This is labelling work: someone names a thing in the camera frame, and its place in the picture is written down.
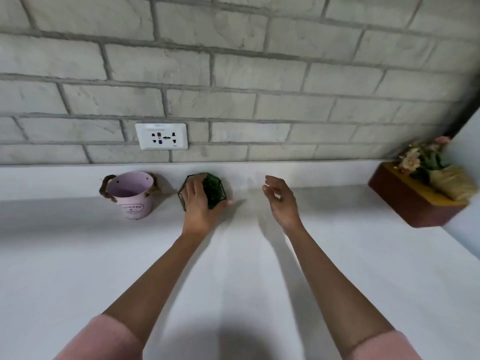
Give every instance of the brown box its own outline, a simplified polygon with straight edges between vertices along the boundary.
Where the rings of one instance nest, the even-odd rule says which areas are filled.
[[[414,228],[443,226],[469,205],[399,173],[393,163],[381,163],[368,183],[406,223]]]

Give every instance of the white wall socket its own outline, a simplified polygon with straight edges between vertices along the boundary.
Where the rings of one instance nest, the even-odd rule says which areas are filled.
[[[188,149],[186,124],[135,124],[142,150]]]

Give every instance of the person's left hand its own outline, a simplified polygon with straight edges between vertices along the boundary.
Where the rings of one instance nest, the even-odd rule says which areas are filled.
[[[182,236],[203,240],[215,228],[225,208],[232,204],[231,200],[225,199],[215,208],[208,209],[207,195],[202,183],[206,176],[206,173],[191,176],[181,192],[186,208]]]

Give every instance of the hand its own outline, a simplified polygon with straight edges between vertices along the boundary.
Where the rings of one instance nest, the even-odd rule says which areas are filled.
[[[202,183],[206,176],[206,173],[191,176],[181,192],[186,208],[182,236],[203,240],[215,228],[220,214],[232,204],[231,200],[223,200],[215,208],[208,209]]]
[[[283,231],[287,233],[287,231],[303,228],[297,207],[297,200],[285,181],[267,175],[265,177],[265,184],[266,185],[263,186],[263,193],[270,202],[273,217],[282,227]]]

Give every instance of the pink shirt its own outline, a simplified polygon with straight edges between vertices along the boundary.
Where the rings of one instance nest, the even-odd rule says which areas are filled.
[[[54,360],[141,360],[143,346],[123,323],[94,317]],[[357,346],[347,360],[422,360],[398,331],[380,334]]]

